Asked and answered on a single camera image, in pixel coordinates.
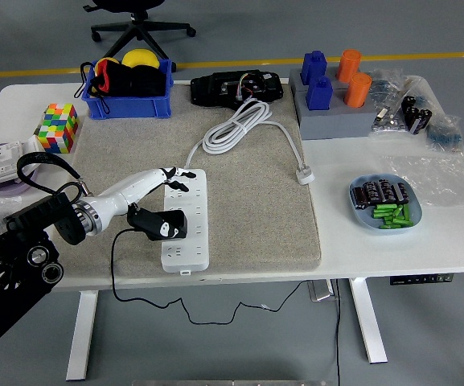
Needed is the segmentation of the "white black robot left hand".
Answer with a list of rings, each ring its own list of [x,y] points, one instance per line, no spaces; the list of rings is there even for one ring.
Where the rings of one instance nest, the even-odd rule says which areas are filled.
[[[144,232],[150,240],[184,238],[187,234],[187,218],[181,210],[151,212],[138,207],[138,202],[162,185],[177,191],[188,192],[179,179],[194,179],[196,173],[178,167],[144,170],[130,175],[112,185],[98,196],[86,199],[92,236],[103,232],[115,216],[126,215],[130,226]]]

